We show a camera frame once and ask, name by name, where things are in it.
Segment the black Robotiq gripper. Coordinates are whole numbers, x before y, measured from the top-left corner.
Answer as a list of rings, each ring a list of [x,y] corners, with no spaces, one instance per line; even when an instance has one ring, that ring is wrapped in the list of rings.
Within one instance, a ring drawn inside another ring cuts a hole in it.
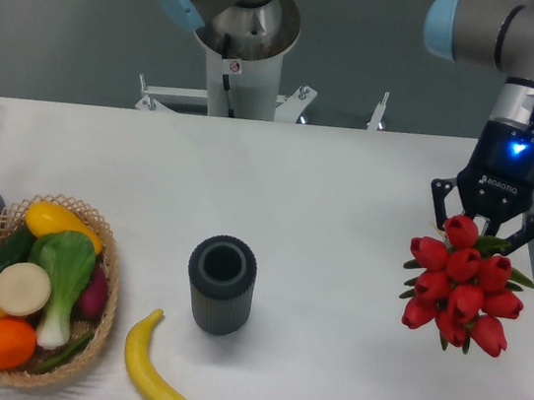
[[[522,214],[521,229],[508,236],[500,255],[511,255],[534,239],[534,133],[495,120],[486,122],[467,166],[456,177],[431,181],[434,221],[445,231],[449,217],[481,217],[485,232],[496,234],[504,223]],[[447,212],[447,197],[459,191],[461,205]]]

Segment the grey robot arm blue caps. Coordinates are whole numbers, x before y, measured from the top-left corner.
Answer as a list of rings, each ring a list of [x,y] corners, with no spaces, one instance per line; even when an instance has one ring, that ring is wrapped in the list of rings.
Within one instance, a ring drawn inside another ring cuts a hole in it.
[[[293,0],[158,0],[205,49],[213,116],[293,121],[297,100],[278,102],[283,57],[300,35]],[[450,61],[505,73],[467,166],[432,183],[436,224],[447,229],[445,198],[486,225],[483,248],[507,255],[534,239],[534,0],[435,0],[424,23],[426,49]]]

